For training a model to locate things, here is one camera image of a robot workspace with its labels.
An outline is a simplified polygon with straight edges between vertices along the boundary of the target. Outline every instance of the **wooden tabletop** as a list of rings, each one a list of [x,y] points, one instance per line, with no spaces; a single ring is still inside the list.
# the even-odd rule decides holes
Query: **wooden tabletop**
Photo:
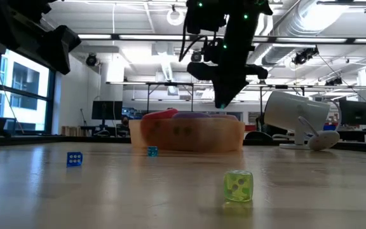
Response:
[[[83,153],[81,167],[66,168],[68,151]],[[252,202],[223,198],[223,175],[237,169],[254,174]],[[0,228],[366,228],[366,153],[0,147]]]

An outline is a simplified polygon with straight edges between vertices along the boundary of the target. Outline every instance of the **white lamp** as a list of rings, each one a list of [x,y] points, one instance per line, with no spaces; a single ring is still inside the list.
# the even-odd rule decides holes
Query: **white lamp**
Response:
[[[295,144],[280,144],[281,148],[309,149],[311,147],[304,144],[304,133],[319,136],[318,133],[323,130],[329,111],[330,104],[309,101],[306,97],[274,91],[266,103],[264,122],[294,132]],[[333,146],[337,141],[336,137],[331,137],[332,145],[330,143],[325,145]]]

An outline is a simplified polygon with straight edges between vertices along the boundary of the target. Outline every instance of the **window frame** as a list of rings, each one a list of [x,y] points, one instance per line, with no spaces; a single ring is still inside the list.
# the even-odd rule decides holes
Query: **window frame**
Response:
[[[40,63],[39,61],[37,61],[33,58],[30,58],[28,55],[24,54],[21,51],[15,50],[14,52],[49,69],[47,97],[43,97],[38,94],[34,94],[34,93],[26,92],[23,90],[15,89],[13,87],[7,87],[7,86],[2,86],[2,85],[0,85],[0,90],[5,89],[6,92],[11,92],[14,94],[23,95],[26,97],[46,101],[46,113],[45,113],[45,117],[44,117],[44,130],[25,130],[25,134],[27,134],[27,135],[28,134],[51,134],[51,126],[52,126],[52,118],[53,118],[53,96],[54,96],[54,90],[55,90],[56,71],[54,71],[52,68],[44,65],[43,63]],[[3,61],[2,59],[3,59],[3,54],[0,53],[0,66],[1,66],[1,62]],[[19,130],[18,128],[15,129],[15,132],[17,135],[22,135],[22,131]]]

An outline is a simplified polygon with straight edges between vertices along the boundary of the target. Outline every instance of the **small blue die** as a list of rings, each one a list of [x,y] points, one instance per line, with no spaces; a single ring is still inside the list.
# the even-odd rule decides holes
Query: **small blue die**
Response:
[[[67,166],[80,166],[83,163],[83,154],[81,152],[67,153]]]
[[[148,146],[147,148],[148,156],[157,156],[158,155],[158,147],[156,146]]]

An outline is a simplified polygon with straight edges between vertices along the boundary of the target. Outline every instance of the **die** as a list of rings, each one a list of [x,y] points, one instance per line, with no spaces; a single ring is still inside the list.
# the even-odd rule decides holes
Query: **die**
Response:
[[[147,155],[148,156],[157,156],[158,155],[158,147],[148,146],[147,147]]]
[[[67,166],[80,166],[83,163],[83,154],[81,152],[67,153]]]
[[[252,199],[254,177],[251,172],[229,171],[224,175],[224,197],[228,200],[246,202]]]

